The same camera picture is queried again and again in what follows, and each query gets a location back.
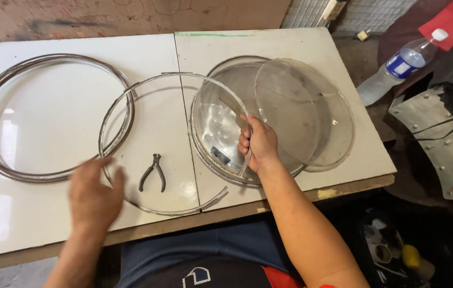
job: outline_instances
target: wooden wall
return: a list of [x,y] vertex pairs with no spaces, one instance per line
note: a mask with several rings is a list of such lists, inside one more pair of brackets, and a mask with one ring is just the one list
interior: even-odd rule
[[290,0],[0,0],[0,42],[279,28]]

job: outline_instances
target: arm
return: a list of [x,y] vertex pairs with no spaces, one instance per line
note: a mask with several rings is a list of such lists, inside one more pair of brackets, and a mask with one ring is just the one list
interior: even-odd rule
[[251,145],[249,167],[262,181],[285,250],[306,285],[368,287],[338,231],[306,198],[281,163],[273,129],[252,115],[248,122],[253,134],[244,127],[237,148],[246,154]]
[[72,230],[44,288],[86,288],[102,251],[109,226],[118,217],[124,198],[124,174],[117,169],[113,188],[100,183],[102,167],[111,158],[89,160],[70,177]]

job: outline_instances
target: person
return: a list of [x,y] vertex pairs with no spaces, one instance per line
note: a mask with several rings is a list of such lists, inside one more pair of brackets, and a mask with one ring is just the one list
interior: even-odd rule
[[[242,128],[237,149],[246,155],[252,148],[249,167],[262,182],[286,254],[263,222],[141,239],[124,244],[116,287],[302,287],[289,276],[293,268],[308,288],[369,286],[338,231],[281,163],[273,129],[253,115],[247,121],[253,133]],[[89,287],[124,197],[121,168],[112,187],[100,182],[111,162],[89,160],[70,177],[71,233],[45,288]]]

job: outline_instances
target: pliers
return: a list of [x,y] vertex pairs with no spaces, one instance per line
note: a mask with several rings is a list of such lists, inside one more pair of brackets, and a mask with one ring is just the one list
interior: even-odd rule
[[152,172],[152,170],[154,170],[154,166],[157,169],[157,171],[159,172],[159,177],[161,178],[161,182],[162,182],[161,192],[164,192],[164,189],[166,188],[166,180],[164,178],[163,171],[161,170],[161,166],[159,166],[159,159],[161,159],[161,155],[154,154],[154,161],[152,162],[152,166],[148,167],[148,169],[145,171],[143,176],[141,176],[140,187],[139,187],[140,192],[143,192],[143,184],[145,183],[145,180],[147,179],[150,172]]

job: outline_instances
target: white bottle cap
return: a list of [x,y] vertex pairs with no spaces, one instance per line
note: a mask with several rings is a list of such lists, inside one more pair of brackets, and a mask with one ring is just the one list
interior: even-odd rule
[[443,41],[448,37],[448,33],[443,29],[436,29],[431,36],[437,41]]

